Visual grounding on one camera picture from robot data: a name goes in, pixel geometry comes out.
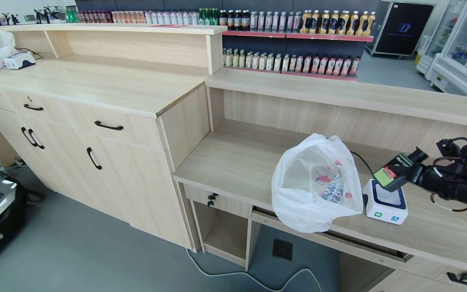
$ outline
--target cable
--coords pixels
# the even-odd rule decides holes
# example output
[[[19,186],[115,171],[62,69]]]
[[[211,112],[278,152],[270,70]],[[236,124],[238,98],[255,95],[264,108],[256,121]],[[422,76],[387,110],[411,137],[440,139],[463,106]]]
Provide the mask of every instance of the cable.
[[[369,172],[371,172],[371,176],[374,176],[374,172],[372,171],[372,168],[368,165],[367,161],[365,161],[365,159],[363,159],[363,157],[361,157],[358,153],[356,153],[354,151],[351,151],[351,153],[358,156],[363,161],[363,163],[365,163],[365,166],[367,167]]]
[[[207,277],[221,277],[221,276],[230,276],[230,275],[246,275],[248,277],[250,277],[252,280],[256,281],[257,284],[263,286],[265,289],[267,290],[270,290],[270,291],[273,291],[273,292],[281,292],[282,290],[284,290],[286,288],[286,286],[289,284],[289,282],[291,282],[291,280],[293,280],[294,277],[296,277],[296,275],[304,272],[304,271],[308,271],[309,273],[311,273],[311,275],[313,276],[313,279],[315,279],[315,282],[317,283],[318,285],[318,290],[320,292],[322,292],[322,287],[320,287],[320,283],[318,282],[317,280],[317,277],[315,277],[315,274],[313,274],[312,270],[310,270],[309,268],[302,268],[302,270],[299,270],[297,271],[296,273],[294,273],[289,279],[287,279],[286,283],[284,283],[284,286],[282,286],[282,288],[280,289],[273,289],[273,288],[270,288],[266,285],[264,285],[263,283],[261,283],[261,281],[257,280],[256,278],[254,278],[252,275],[246,273],[246,272],[231,272],[231,273],[221,273],[221,274],[209,274],[209,273],[206,273],[199,265],[198,263],[196,263],[196,260],[191,256],[191,253],[189,252],[189,250],[187,249],[187,254],[189,255],[189,257],[191,258],[192,262],[194,263],[194,265],[196,266],[196,268],[198,268],[198,270],[203,273],[203,275],[207,276]]]

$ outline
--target electronic device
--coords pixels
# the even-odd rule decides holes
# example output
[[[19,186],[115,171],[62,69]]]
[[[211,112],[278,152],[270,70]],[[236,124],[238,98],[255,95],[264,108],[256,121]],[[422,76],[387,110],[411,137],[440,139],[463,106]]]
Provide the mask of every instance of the electronic device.
[[[435,203],[434,195],[447,201],[467,204],[467,144],[458,146],[455,141],[467,138],[443,139],[436,145],[442,157],[435,159],[433,165],[423,165],[428,155],[419,148],[410,155],[400,154],[374,173],[374,178],[387,191],[393,192],[407,182],[414,183],[432,192],[430,200]],[[452,161],[447,166],[437,165],[440,161]]]

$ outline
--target power cord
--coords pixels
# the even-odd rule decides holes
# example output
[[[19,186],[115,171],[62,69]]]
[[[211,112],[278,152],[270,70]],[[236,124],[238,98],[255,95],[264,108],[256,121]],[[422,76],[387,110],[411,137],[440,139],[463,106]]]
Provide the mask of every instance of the power cord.
[[[191,256],[191,253],[189,252],[189,250],[187,249],[187,255],[189,255],[189,258],[191,258],[192,262],[194,263],[194,266],[196,266],[196,268],[198,268],[198,270],[203,273],[203,275],[207,276],[207,277],[221,277],[221,276],[230,276],[230,275],[246,275],[248,277],[250,277],[252,280],[256,281],[257,284],[261,285],[262,287],[264,287],[265,289],[269,290],[269,291],[273,291],[273,292],[281,292],[283,291],[286,286],[289,284],[289,282],[291,282],[291,280],[293,280],[294,277],[296,277],[296,275],[304,272],[304,271],[307,271],[309,273],[311,273],[311,275],[313,276],[313,279],[315,279],[315,282],[317,283],[318,285],[318,290],[320,292],[322,292],[322,287],[320,287],[320,283],[318,282],[317,280],[317,277],[315,277],[315,274],[313,274],[313,272],[309,269],[309,268],[302,268],[302,270],[298,270],[296,273],[294,273],[289,279],[287,279],[286,283],[284,283],[284,286],[282,286],[282,288],[280,289],[273,289],[273,288],[270,288],[266,285],[264,285],[263,283],[261,283],[261,281],[257,280],[256,278],[254,278],[252,275],[246,273],[246,272],[231,272],[231,273],[220,273],[220,274],[209,274],[207,272],[205,272],[199,265],[198,263],[196,263],[196,260]]]

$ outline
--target black display board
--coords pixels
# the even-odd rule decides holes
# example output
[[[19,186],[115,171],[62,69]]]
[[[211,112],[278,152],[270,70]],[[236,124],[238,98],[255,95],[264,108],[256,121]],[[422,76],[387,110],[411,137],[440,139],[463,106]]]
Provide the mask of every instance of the black display board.
[[[377,54],[412,55],[432,15],[433,5],[393,2],[378,44]]]

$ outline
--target black cable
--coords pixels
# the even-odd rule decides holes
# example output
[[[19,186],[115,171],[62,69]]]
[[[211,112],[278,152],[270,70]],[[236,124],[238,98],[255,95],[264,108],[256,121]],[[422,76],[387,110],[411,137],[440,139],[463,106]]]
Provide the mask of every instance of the black cable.
[[[365,163],[365,166],[367,167],[369,172],[371,172],[371,176],[374,176],[374,172],[372,171],[371,167],[368,165],[367,161],[365,161],[365,159],[363,159],[363,157],[361,157],[358,153],[356,153],[354,151],[351,151],[351,153],[358,156],[363,161],[363,163]]]

